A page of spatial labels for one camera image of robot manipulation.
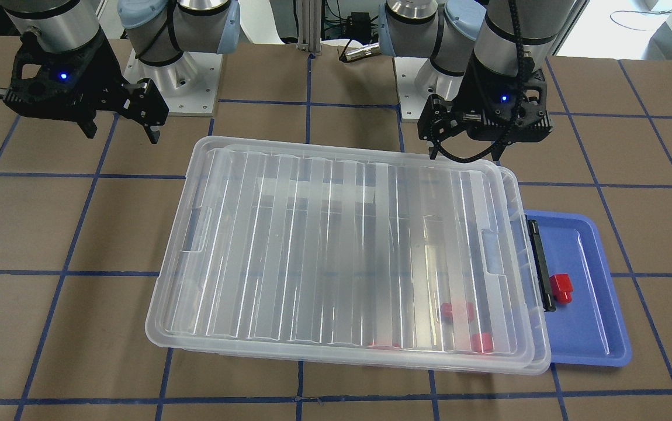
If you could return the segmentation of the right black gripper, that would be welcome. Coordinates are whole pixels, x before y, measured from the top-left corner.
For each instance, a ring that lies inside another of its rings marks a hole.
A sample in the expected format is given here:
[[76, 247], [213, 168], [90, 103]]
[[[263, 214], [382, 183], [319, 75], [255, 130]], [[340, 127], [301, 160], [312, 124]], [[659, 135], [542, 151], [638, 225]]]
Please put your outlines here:
[[103, 31], [83, 46], [48, 53], [40, 36], [27, 29], [15, 55], [3, 102], [21, 116], [76, 122], [88, 139], [98, 125], [96, 111], [115, 111], [138, 123], [149, 142], [160, 140], [169, 107], [152, 79], [127, 83]]

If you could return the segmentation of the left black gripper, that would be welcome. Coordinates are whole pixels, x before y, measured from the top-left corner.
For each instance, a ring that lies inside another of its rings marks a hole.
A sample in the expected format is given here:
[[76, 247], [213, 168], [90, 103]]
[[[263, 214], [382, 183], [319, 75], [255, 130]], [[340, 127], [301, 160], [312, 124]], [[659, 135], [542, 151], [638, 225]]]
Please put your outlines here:
[[438, 94], [427, 96], [418, 120], [418, 137], [427, 142], [430, 159], [440, 154], [461, 160], [442, 144], [464, 131], [474, 140], [496, 141], [491, 149], [493, 161], [503, 154], [499, 137], [506, 128], [510, 131], [505, 144], [540, 142], [548, 137], [552, 120], [546, 109], [543, 72], [531, 57], [523, 58], [523, 70], [526, 79], [519, 83], [515, 75], [497, 74], [472, 56], [453, 103]]

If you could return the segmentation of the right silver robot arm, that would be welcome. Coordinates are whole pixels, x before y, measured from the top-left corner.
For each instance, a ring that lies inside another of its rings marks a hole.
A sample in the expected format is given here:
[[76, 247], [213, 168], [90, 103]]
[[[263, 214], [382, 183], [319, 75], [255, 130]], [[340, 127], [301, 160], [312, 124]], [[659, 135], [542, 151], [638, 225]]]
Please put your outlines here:
[[194, 60], [237, 47], [237, 1], [1, 1], [20, 32], [0, 101], [27, 118], [72, 122], [88, 138], [96, 113], [160, 138], [168, 99], [202, 84]]

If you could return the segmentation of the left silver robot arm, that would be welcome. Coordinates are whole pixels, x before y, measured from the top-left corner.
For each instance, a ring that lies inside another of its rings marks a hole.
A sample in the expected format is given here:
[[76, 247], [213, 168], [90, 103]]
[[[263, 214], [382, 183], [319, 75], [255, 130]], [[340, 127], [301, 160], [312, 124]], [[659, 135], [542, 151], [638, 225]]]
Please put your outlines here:
[[378, 14], [380, 51], [424, 58], [460, 80], [435, 90], [418, 118], [428, 154], [457, 163], [498, 160], [518, 142], [553, 130], [542, 71], [573, 1], [387, 1]]

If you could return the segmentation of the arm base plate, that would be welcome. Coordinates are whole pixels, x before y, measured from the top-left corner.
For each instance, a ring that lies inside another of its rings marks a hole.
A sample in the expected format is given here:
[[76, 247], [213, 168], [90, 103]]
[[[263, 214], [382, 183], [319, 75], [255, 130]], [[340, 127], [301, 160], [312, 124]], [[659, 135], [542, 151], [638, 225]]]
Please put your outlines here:
[[446, 101], [456, 98], [463, 80], [462, 75], [446, 75], [435, 69], [428, 58], [394, 58], [397, 93], [401, 119], [418, 122], [430, 94], [438, 94]]
[[152, 79], [171, 116], [211, 117], [215, 110], [224, 55], [188, 51], [170, 65], [144, 64], [131, 51], [123, 69], [130, 82]]

